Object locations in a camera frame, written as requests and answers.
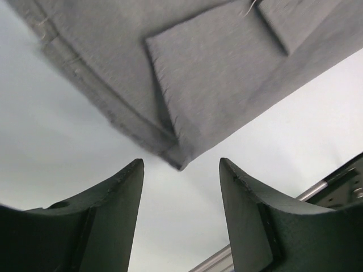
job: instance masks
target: folded cloth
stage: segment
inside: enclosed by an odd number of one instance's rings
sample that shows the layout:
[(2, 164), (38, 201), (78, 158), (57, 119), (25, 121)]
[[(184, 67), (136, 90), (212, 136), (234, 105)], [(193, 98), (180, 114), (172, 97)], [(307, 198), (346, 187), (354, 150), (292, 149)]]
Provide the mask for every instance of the folded cloth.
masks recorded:
[(363, 47), (363, 1), (8, 0), (114, 127), (177, 169)]

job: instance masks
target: metal rod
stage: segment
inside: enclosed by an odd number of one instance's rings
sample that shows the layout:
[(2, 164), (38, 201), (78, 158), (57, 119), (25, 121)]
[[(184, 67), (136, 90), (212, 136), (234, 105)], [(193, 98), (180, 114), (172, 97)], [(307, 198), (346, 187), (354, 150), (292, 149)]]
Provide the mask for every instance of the metal rod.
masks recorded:
[[(328, 184), (322, 180), (315, 184), (314, 186), (307, 189), (296, 199), (300, 201), (307, 201), (321, 190), (325, 189)], [(233, 259), (231, 246), (228, 245), (225, 248), (218, 251), (213, 256), (209, 257), (207, 260), (202, 262), (196, 268), (190, 270), (189, 272), (232, 272), (234, 271)]]

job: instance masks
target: white surface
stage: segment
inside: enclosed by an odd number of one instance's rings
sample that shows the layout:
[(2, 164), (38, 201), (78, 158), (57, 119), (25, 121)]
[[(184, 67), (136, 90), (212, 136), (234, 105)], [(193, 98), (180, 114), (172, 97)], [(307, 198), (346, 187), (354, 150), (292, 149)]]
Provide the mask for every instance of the white surface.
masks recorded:
[(229, 242), (220, 157), (297, 196), (363, 151), (362, 71), (360, 51), (177, 172), (113, 130), (0, 1), (0, 202), (47, 207), (143, 158), (129, 271), (187, 272)]

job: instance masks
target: black object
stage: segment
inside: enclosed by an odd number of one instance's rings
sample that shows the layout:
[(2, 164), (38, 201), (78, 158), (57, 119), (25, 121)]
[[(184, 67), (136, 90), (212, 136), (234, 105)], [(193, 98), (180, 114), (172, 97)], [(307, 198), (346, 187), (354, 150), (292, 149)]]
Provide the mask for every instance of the black object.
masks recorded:
[(342, 196), (349, 186), (354, 201), (338, 204), (336, 210), (288, 197), (221, 159), (235, 272), (362, 272), (363, 203), (360, 189), (354, 187), (360, 183), (361, 158), (328, 176), (330, 191), (315, 196), (320, 204), (326, 204), (327, 197), (327, 202), (333, 202), (331, 195)]
[(138, 159), (47, 209), (0, 206), (0, 271), (126, 272), (142, 183)]

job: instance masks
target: folded fabric flap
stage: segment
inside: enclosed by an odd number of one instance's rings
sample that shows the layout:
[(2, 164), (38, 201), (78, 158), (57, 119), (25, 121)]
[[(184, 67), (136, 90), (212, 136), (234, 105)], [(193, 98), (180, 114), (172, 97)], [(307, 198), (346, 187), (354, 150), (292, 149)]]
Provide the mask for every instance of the folded fabric flap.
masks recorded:
[(342, 0), (262, 0), (258, 9), (288, 54), (320, 25)]
[(209, 10), (149, 38), (179, 146), (191, 159), (255, 118), (253, 93), (286, 59), (249, 1)]

